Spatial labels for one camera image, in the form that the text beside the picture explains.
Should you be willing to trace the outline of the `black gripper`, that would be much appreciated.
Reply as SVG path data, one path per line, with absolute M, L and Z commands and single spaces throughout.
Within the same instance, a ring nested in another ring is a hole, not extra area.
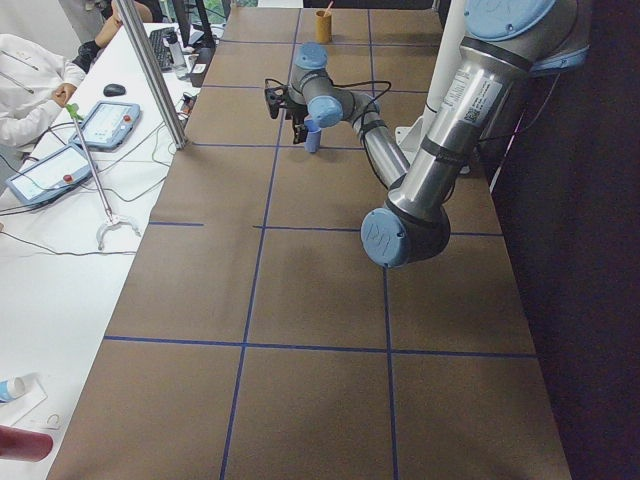
M 289 86 L 273 78 L 264 80 L 264 98 L 272 119 L 277 119 L 280 111 L 285 112 L 285 119 L 292 121 L 293 144 L 304 144 L 307 140 L 307 116 L 305 105 L 295 102 L 289 94 Z

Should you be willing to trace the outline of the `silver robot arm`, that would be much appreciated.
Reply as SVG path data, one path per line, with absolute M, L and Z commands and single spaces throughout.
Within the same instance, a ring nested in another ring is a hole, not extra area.
M 448 88 L 436 111 L 414 124 L 407 157 L 380 115 L 376 100 L 337 85 L 326 49 L 301 45 L 285 84 L 265 83 L 272 117 L 292 123 L 302 143 L 310 127 L 349 123 L 388 194 L 368 213 L 360 237 L 368 257 L 396 268 L 441 253 L 450 237 L 444 209 L 457 176 L 516 82 L 559 75 L 585 62 L 592 5 L 588 1 L 454 1 L 439 48 L 435 80 Z

